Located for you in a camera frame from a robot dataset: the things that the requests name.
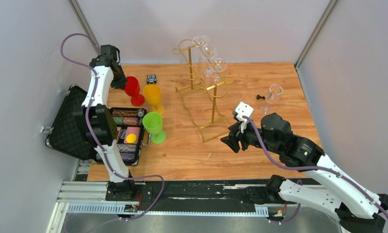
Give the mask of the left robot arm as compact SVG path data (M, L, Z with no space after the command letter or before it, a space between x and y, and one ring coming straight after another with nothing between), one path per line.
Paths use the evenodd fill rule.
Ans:
M73 116L81 135L99 154L109 172L107 193L132 200L136 197L137 187L121 158L117 146L117 124L107 107L109 90L124 89L127 83L119 57L117 47L100 47L100 54L88 65L91 70L88 92Z

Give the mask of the red wine glass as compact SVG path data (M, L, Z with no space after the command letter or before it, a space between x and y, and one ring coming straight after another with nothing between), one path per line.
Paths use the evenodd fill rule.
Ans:
M136 77L127 76L126 86L124 88L125 93L131 97L130 102L133 106L143 105L145 98L140 93L140 84Z

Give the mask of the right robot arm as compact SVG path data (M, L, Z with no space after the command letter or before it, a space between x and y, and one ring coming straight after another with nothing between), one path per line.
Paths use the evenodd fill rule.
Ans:
M265 186L267 200L291 201L318 210L351 233L384 230L388 223L387 194L369 191L350 178L316 143L294 134L290 123L280 115L264 116L260 127L244 110L233 112L233 116L236 122L221 140L234 152L254 146L268 158L275 153L280 159L275 163L277 167L304 173L326 188L326 192L320 192L273 175Z

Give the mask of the green wine glass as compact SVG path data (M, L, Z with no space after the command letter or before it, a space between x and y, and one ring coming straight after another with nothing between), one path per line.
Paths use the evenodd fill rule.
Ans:
M162 116L157 112L147 113L142 120L144 128L151 134L151 141L155 144L161 144L166 140L166 134L163 131Z

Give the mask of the clear wine glass front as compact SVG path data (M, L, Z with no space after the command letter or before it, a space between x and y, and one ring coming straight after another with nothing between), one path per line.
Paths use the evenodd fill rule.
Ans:
M260 107L260 112L263 115L268 115L272 112L273 105L275 105L283 94L283 87L279 84L273 84L269 87L267 95L265 96L266 104Z

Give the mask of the orange wine glass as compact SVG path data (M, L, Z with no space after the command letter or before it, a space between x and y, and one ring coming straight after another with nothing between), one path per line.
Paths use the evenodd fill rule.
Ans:
M164 106L161 104L162 93L161 89L156 84L148 84L143 88L143 96L146 102L151 105L151 111L157 112L162 115L165 111Z

